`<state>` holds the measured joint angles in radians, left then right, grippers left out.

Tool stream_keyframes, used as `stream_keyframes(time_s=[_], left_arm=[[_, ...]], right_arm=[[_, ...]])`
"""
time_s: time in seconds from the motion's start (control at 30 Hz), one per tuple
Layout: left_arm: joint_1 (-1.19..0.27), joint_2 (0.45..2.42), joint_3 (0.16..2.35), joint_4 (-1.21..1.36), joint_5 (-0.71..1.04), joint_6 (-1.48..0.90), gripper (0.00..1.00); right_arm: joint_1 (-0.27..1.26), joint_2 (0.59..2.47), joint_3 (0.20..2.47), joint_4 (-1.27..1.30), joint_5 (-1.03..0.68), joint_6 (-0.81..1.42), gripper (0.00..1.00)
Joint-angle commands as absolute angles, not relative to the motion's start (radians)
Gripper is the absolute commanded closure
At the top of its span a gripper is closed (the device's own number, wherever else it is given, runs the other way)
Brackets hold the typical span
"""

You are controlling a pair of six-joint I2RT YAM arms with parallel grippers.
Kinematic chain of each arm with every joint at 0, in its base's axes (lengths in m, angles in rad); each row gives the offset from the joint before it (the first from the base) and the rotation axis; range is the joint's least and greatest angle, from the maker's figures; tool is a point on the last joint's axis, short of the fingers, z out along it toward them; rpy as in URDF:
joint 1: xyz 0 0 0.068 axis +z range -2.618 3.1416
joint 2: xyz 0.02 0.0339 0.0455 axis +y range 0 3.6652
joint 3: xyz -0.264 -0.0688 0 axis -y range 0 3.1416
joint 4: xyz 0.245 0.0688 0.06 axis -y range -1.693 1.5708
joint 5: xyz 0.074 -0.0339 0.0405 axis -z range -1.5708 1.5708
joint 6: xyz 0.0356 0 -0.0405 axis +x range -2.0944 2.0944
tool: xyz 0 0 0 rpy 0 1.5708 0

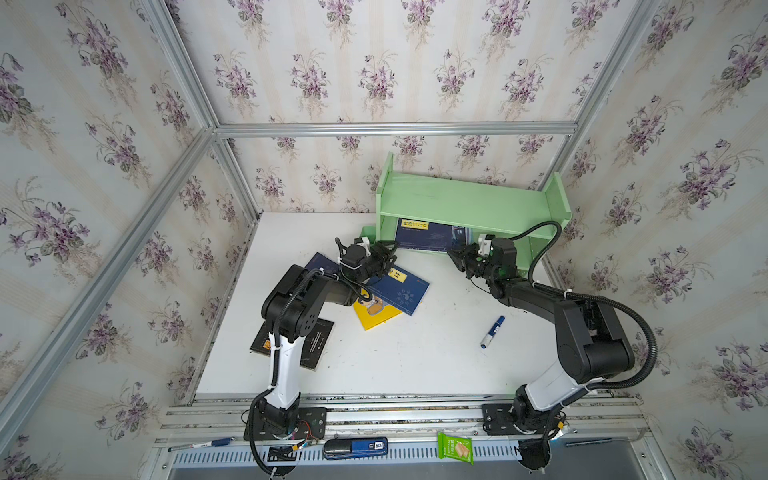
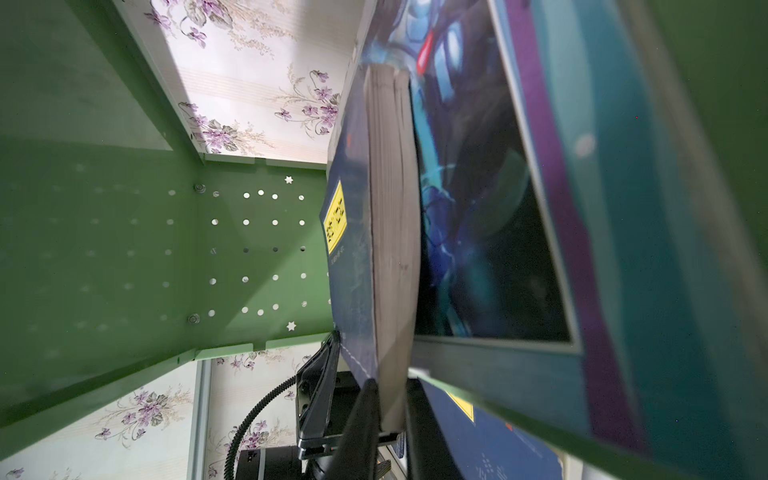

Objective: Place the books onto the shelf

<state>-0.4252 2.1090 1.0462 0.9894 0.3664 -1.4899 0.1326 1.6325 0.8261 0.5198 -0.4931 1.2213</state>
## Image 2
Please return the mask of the dark blue thick book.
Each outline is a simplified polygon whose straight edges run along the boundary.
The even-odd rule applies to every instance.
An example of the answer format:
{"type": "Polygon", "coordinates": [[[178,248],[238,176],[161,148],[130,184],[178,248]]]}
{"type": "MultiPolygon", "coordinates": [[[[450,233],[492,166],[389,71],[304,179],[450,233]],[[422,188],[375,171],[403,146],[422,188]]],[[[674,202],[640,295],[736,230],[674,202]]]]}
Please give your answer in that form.
{"type": "Polygon", "coordinates": [[[340,353],[359,384],[376,382],[382,431],[401,432],[421,253],[406,72],[358,67],[319,219],[340,353]]]}

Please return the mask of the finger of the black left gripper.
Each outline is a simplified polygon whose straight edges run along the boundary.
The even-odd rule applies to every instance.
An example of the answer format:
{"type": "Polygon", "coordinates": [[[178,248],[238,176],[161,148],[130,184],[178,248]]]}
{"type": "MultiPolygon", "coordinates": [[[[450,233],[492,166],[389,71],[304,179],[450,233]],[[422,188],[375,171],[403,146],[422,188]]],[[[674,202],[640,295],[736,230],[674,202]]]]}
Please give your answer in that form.
{"type": "Polygon", "coordinates": [[[296,374],[299,444],[315,444],[325,437],[331,418],[339,351],[340,336],[334,330],[296,374]]]}

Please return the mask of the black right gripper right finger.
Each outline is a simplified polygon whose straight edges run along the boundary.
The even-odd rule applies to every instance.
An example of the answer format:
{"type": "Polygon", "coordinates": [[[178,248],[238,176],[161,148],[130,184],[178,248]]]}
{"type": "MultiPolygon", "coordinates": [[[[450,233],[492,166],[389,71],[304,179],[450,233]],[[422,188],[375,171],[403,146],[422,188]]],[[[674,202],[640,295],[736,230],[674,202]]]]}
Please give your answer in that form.
{"type": "Polygon", "coordinates": [[[422,383],[406,383],[407,476],[415,480],[461,480],[422,383]]]}

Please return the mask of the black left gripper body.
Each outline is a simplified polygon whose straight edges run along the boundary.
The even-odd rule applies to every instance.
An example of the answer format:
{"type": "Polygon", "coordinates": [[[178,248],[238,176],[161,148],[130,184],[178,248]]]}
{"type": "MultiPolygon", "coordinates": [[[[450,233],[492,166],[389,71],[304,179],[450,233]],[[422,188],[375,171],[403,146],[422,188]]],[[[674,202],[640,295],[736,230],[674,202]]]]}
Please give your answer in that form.
{"type": "MultiPolygon", "coordinates": [[[[338,395],[336,406],[341,406],[343,387],[353,391],[352,402],[360,389],[348,371],[338,372],[334,393],[338,395]]],[[[238,479],[324,479],[324,468],[330,462],[330,456],[336,448],[340,430],[332,430],[328,424],[325,437],[315,444],[299,444],[297,441],[297,417],[295,421],[296,438],[293,444],[271,446],[266,444],[266,430],[258,425],[257,418],[273,400],[284,393],[292,393],[296,401],[296,376],[282,382],[267,393],[248,412],[236,429],[236,477],[238,479]]],[[[397,439],[395,434],[380,432],[376,451],[376,468],[373,479],[398,479],[402,476],[396,462],[386,456],[387,446],[397,439]]]]}

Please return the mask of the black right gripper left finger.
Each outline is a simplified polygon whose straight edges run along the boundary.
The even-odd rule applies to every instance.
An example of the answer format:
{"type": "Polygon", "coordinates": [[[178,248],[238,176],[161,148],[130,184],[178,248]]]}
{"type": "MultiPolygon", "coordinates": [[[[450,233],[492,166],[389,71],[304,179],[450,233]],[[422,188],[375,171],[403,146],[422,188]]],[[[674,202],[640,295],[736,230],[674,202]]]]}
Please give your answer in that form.
{"type": "Polygon", "coordinates": [[[373,479],[376,468],[376,451],[380,434],[380,410],[378,385],[369,379],[356,392],[343,387],[341,406],[336,406],[338,395],[333,393],[330,402],[329,423],[332,430],[341,434],[336,448],[324,468],[324,479],[373,479]]]}

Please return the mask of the sci-fi cover magazine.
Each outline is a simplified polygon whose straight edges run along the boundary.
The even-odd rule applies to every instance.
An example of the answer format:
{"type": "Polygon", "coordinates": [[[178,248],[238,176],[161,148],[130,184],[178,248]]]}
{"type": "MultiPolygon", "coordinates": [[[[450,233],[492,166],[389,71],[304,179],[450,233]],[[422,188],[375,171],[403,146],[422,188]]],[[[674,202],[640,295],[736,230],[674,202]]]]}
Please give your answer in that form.
{"type": "Polygon", "coordinates": [[[767,230],[661,1],[367,1],[347,75],[409,77],[409,369],[607,466],[767,472],[767,230]]]}

